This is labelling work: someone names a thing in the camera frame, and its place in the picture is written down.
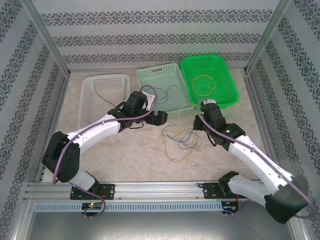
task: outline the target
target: robotic arm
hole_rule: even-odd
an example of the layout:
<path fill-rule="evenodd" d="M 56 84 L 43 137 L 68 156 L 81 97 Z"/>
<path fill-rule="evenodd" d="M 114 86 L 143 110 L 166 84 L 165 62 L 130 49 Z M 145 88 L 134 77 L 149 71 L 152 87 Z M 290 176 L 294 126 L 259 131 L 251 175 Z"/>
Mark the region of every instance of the robotic arm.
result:
<path fill-rule="evenodd" d="M 193 129 L 205 131 L 213 145 L 221 145 L 225 150 L 241 159 L 261 179 L 264 184 L 246 179 L 235 171 L 228 172 L 219 179 L 219 188 L 226 195 L 233 193 L 245 196 L 266 208 L 268 213 L 279 223 L 285 223 L 297 212 L 308 205 L 307 201 L 294 190 L 283 178 L 287 178 L 305 195 L 308 194 L 309 185 L 302 176 L 294 177 L 275 164 L 268 156 L 259 150 L 246 133 L 235 123 L 226 123 L 220 108 L 213 100 L 206 100 L 201 106 L 201 115 L 204 120 L 216 131 L 223 133 L 236 141 L 228 140 L 207 127 L 201 118 L 196 115 Z M 254 149 L 255 152 L 244 147 L 241 142 Z M 275 167 L 282 176 L 276 173 L 263 160 Z"/>
<path fill-rule="evenodd" d="M 42 163 L 54 173 L 64 147 L 75 138 L 67 147 L 56 176 L 62 183 L 69 182 L 85 191 L 96 194 L 100 183 L 87 171 L 79 168 L 80 155 L 102 139 L 131 127 L 133 123 L 146 122 L 156 126 L 166 123 L 168 114 L 164 111 L 158 111 L 157 115 L 154 111 L 147 114 L 151 109 L 154 98 L 155 96 L 144 91 L 134 91 L 130 94 L 127 102 L 120 103 L 97 122 L 68 134 L 63 134 L 61 131 L 56 132 L 44 153 Z M 139 116 L 145 114 L 147 116 L 138 119 Z"/>

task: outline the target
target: yellow wire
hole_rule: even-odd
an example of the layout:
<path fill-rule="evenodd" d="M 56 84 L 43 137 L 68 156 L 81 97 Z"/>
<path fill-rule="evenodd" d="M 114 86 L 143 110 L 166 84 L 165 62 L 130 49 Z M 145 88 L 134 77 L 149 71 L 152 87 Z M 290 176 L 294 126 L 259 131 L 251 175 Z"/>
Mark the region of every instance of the yellow wire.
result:
<path fill-rule="evenodd" d="M 185 106 L 188 106 L 188 105 L 193 105 L 194 107 L 197 107 L 197 105 L 194 104 L 194 103 L 192 103 L 192 102 L 189 102 L 189 103 L 187 103 L 187 104 L 182 105 L 182 106 L 179 108 L 179 110 L 178 110 L 178 118 L 179 118 L 179 116 L 180 116 L 180 111 L 181 111 L 181 109 L 182 109 L 183 107 L 185 107 Z M 191 143 L 190 143 L 190 144 L 185 144 L 187 147 L 191 148 L 190 151 L 189 151 L 186 155 L 184 155 L 180 160 L 177 160 L 177 161 L 176 161 L 175 158 L 171 158 L 171 157 L 169 157 L 169 155 L 168 155 L 167 145 L 166 145 L 166 133 L 167 133 L 167 132 L 170 132 L 170 133 L 172 133 L 172 134 L 175 134 L 175 135 L 173 136 L 173 137 L 175 138 L 175 137 L 177 137 L 178 135 L 180 135 L 182 132 L 184 132 L 184 131 L 191 131 L 191 130 L 192 130 L 192 128 L 183 129 L 183 130 L 181 130 L 180 132 L 178 132 L 177 134 L 175 134 L 174 132 L 170 131 L 169 129 L 166 129 L 166 130 L 163 132 L 163 135 L 162 135 L 162 144 L 164 145 L 164 151 L 165 151 L 166 158 L 169 159 L 171 162 L 178 163 L 178 162 L 182 161 L 183 159 L 185 159 L 185 158 L 194 150 L 194 147 L 197 146 L 199 136 L 196 135 L 196 134 L 193 135 L 193 139 L 192 139 Z"/>
<path fill-rule="evenodd" d="M 183 107 L 185 107 L 185 106 L 187 106 L 187 105 L 193 105 L 193 106 L 195 106 L 195 107 L 197 107 L 197 105 L 195 105 L 194 103 L 192 103 L 192 102 L 189 102 L 189 103 L 187 103 L 187 104 L 185 104 L 185 105 L 182 105 L 180 108 L 179 108 L 179 110 L 178 110 L 178 118 L 179 118 L 179 116 L 180 116 L 180 110 L 183 108 Z"/>
<path fill-rule="evenodd" d="M 190 131 L 192 130 L 192 128 L 187 128 L 187 129 L 184 129 L 184 130 L 181 130 L 180 132 L 178 132 L 176 135 L 174 135 L 173 137 L 177 137 L 179 134 L 181 134 L 183 131 Z M 183 159 L 186 158 L 186 156 L 188 156 L 192 151 L 193 151 L 193 147 L 195 147 L 197 144 L 198 144 L 198 136 L 196 136 L 195 134 L 193 135 L 193 139 L 192 139 L 192 142 L 190 143 L 190 145 L 187 145 L 189 148 L 191 148 L 191 150 L 186 154 L 184 155 L 180 160 L 175 160 L 175 158 L 171 158 L 169 157 L 168 155 L 168 152 L 167 152 L 167 145 L 166 145 L 166 132 L 168 132 L 170 130 L 165 130 L 163 135 L 162 135 L 162 143 L 164 144 L 164 151 L 165 151 L 165 155 L 166 155 L 166 158 L 169 159 L 171 162 L 174 162 L 174 163 L 178 163 L 180 161 L 182 161 Z"/>
<path fill-rule="evenodd" d="M 211 87 L 208 85 L 208 88 L 211 90 L 211 92 L 210 92 L 209 94 L 199 94 L 199 93 L 196 91 L 196 89 L 195 89 L 195 81 L 196 81 L 196 79 L 198 79 L 198 78 L 200 78 L 200 77 L 207 77 L 207 78 L 211 79 L 211 80 L 214 82 L 214 88 L 211 88 Z M 216 89 L 216 87 L 217 87 L 216 81 L 213 80 L 212 77 L 210 77 L 210 76 L 208 76 L 208 75 L 205 75 L 205 74 L 201 74 L 201 75 L 195 77 L 195 78 L 193 79 L 193 82 L 192 82 L 192 90 L 194 91 L 195 94 L 197 94 L 197 95 L 199 95 L 199 96 L 201 96 L 201 97 L 210 96 L 210 95 L 213 93 L 213 91 Z"/>

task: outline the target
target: green plastic basket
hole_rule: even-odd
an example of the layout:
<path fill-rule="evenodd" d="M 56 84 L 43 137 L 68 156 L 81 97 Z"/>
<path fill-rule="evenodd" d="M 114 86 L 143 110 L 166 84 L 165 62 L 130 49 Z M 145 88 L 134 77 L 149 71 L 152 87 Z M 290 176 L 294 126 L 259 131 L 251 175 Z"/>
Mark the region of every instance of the green plastic basket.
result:
<path fill-rule="evenodd" d="M 167 91 L 167 100 L 159 100 L 155 112 L 164 111 L 170 119 L 176 118 L 178 115 L 188 115 L 193 111 L 194 107 L 189 104 L 188 90 L 178 64 L 171 63 L 140 69 L 136 71 L 136 75 L 140 87 L 143 85 L 153 86 L 160 99 L 165 97 L 165 91 Z M 144 91 L 147 94 L 154 94 L 150 88 Z"/>
<path fill-rule="evenodd" d="M 235 104 L 239 94 L 224 59 L 218 55 L 188 56 L 181 61 L 190 101 L 214 99 L 220 108 Z"/>

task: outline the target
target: beige floor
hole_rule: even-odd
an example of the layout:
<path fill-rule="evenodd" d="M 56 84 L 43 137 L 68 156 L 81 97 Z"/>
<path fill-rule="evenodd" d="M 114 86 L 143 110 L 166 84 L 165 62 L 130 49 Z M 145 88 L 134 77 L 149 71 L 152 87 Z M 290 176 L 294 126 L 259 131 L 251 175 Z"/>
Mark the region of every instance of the beige floor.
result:
<path fill-rule="evenodd" d="M 239 101 L 222 110 L 228 123 L 236 123 L 263 150 L 254 113 L 240 70 L 230 70 L 239 92 Z M 82 81 L 104 72 L 72 73 L 67 87 L 57 131 L 70 133 L 77 130 L 77 118 Z M 131 91 L 139 90 L 134 71 L 121 72 L 130 77 Z M 170 119 L 177 125 L 174 131 L 192 128 L 196 111 L 188 116 Z M 142 129 L 126 129 L 110 136 L 88 149 L 80 158 L 80 167 L 95 176 L 100 182 L 147 182 L 147 181 L 198 181 L 217 180 L 234 170 L 250 179 L 257 176 L 237 157 L 221 146 L 213 147 L 204 132 L 198 134 L 202 145 L 194 149 L 180 162 L 167 159 L 161 130 L 164 126 L 145 124 Z M 188 153 L 180 150 L 177 143 L 167 140 L 168 155 L 176 160 Z M 43 181 L 51 182 L 52 173 L 46 169 Z"/>

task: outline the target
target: patterned wallpaper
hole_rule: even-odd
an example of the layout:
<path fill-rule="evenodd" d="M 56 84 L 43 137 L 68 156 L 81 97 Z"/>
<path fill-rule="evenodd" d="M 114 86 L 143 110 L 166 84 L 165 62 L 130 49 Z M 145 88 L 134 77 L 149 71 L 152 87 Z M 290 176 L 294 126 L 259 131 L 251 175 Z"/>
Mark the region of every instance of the patterned wallpaper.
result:
<path fill-rule="evenodd" d="M 0 240 L 35 179 L 65 77 L 18 0 L 0 0 Z"/>
<path fill-rule="evenodd" d="M 245 67 L 279 0 L 35 0 L 71 70 L 218 54 Z"/>
<path fill-rule="evenodd" d="M 293 0 L 251 73 L 277 161 L 309 182 L 319 207 L 320 0 Z M 310 208 L 304 211 L 308 215 Z M 320 239 L 320 213 L 306 220 Z"/>

